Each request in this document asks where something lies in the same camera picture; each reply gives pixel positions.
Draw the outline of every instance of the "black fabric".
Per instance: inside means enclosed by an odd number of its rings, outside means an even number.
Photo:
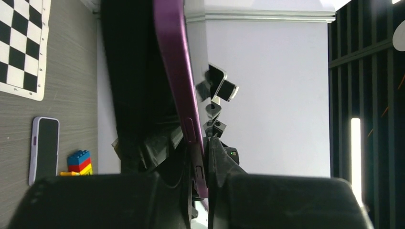
[[[138,165],[139,144],[173,106],[160,56],[152,0],[101,2],[101,25],[123,160]]]

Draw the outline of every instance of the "light strip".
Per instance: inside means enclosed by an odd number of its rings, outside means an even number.
[[[352,118],[352,189],[357,202],[362,202],[362,136],[359,118]]]

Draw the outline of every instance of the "black square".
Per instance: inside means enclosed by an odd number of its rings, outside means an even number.
[[[9,65],[24,71],[25,54],[10,47]]]
[[[42,29],[42,16],[34,7],[30,5],[30,21]]]
[[[0,21],[0,41],[10,44],[11,27]]]
[[[25,53],[34,59],[38,60],[39,59],[39,44],[34,42],[33,40],[27,38],[27,48],[25,50]]]
[[[0,83],[7,83],[7,71],[9,65],[3,62],[0,62]]]
[[[37,92],[37,80],[35,75],[24,73],[24,89],[32,92]]]
[[[19,14],[17,11],[14,11],[11,27],[13,27],[15,30],[22,33],[23,35],[27,36],[28,19]]]
[[[14,8],[14,0],[2,0],[3,2],[5,2],[7,5],[11,6],[12,8]]]

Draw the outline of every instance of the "wood grain surface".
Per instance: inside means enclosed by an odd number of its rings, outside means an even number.
[[[60,121],[59,171],[88,149],[97,172],[97,26],[80,0],[53,0],[45,96],[41,102],[0,92],[0,228],[28,189],[32,120]]]

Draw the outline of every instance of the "checkered mat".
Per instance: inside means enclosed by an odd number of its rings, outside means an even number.
[[[41,101],[51,0],[0,0],[0,91]]]

